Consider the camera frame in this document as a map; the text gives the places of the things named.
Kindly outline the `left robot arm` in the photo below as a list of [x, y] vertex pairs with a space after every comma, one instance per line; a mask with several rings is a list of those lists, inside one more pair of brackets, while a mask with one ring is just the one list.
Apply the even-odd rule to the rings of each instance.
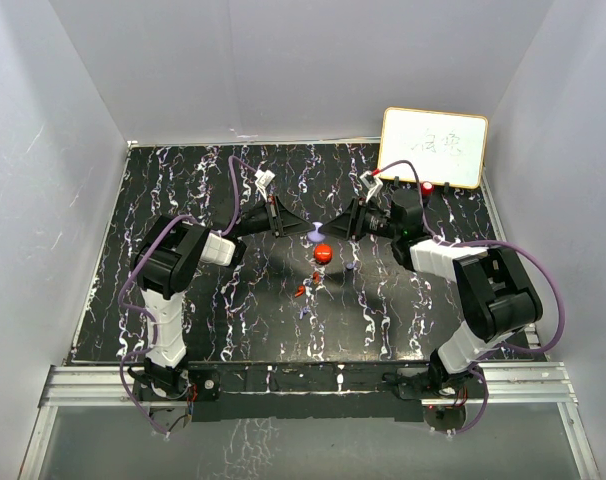
[[131, 262], [131, 281], [142, 293], [148, 347], [142, 373], [129, 370], [156, 395], [177, 399], [190, 388], [183, 338], [183, 302], [202, 264], [235, 268], [247, 249], [242, 238], [269, 233], [276, 239], [314, 232], [316, 226], [290, 212], [275, 195], [246, 212], [235, 208], [231, 225], [219, 232], [187, 215], [160, 216]]

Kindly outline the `lilac earbud charging case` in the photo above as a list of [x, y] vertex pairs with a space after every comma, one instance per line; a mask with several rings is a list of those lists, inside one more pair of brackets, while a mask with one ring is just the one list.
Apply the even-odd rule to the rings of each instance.
[[313, 229], [307, 233], [307, 239], [314, 244], [321, 244], [325, 240], [325, 235], [320, 232], [323, 226], [322, 222], [313, 222]]

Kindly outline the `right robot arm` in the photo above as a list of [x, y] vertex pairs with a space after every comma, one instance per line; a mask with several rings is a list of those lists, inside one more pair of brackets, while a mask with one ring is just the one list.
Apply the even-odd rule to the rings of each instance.
[[463, 320], [430, 355], [427, 371], [411, 377], [425, 392], [454, 395], [472, 376], [473, 364], [542, 317], [542, 302], [517, 252], [501, 245], [447, 246], [434, 240], [424, 224], [424, 201], [417, 190], [395, 191], [388, 211], [355, 198], [319, 232], [351, 241], [367, 234], [387, 238], [400, 266], [456, 285]]

